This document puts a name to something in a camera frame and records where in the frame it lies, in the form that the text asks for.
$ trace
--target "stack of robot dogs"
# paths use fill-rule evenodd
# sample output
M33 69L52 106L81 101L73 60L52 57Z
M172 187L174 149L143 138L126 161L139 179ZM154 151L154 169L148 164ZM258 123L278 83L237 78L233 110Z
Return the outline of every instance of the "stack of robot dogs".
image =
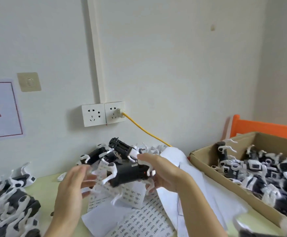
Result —
M23 188L35 180L23 166L20 176L0 181L0 237L40 236L36 217L41 206Z
M245 153L246 158L237 160L227 154L228 149L236 152L226 144L227 141L234 142L228 139L215 144L219 161L218 166L212 167L287 216L287 158L281 161L282 153L267 153L251 145ZM282 221L281 227L287 236L287 218ZM247 229L240 232L241 236L267 236L252 233Z

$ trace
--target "poster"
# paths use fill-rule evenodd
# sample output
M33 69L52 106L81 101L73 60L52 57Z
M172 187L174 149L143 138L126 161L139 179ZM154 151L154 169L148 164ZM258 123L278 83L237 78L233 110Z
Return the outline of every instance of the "poster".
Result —
M0 79L0 140L22 137L24 128L11 79Z

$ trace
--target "light green table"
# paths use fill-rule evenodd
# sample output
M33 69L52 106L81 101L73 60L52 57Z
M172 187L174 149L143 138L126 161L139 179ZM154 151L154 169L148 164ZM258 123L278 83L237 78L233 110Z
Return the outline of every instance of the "light green table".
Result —
M26 191L29 195L35 197L41 203L41 215L40 215L40 226L43 233L48 228L52 217L51 212L54 211L54 204L58 190L57 177L60 174L50 175L42 178L38 178L36 182L27 187ZM88 206L88 198L83 200L82 214L85 214ZM282 231L279 227L265 219L262 215L257 213L255 210L250 209L247 214L243 214L239 217L239 220L248 225L253 231L272 234L282 235ZM238 233L232 223L228 223L228 234L229 236L236 237ZM80 219L78 227L76 228L73 237L89 237L91 236L89 230L85 227L84 223Z

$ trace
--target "orange chair backrest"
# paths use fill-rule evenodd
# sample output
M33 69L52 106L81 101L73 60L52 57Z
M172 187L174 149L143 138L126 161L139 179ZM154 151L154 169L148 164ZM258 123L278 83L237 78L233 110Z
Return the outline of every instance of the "orange chair backrest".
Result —
M265 134L287 138L287 125L241 120L240 115L233 116L230 137L234 137L237 134L249 133L252 131L258 131Z

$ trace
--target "wall outlet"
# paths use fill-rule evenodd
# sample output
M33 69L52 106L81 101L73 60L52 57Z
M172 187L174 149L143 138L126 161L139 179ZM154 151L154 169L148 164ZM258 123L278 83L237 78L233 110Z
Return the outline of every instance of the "wall outlet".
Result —
M85 127L106 124L104 104L82 105L81 108Z
M126 118L121 118L118 113L118 108L125 110L125 102L110 102L104 104L106 123L112 124L117 122L126 121Z

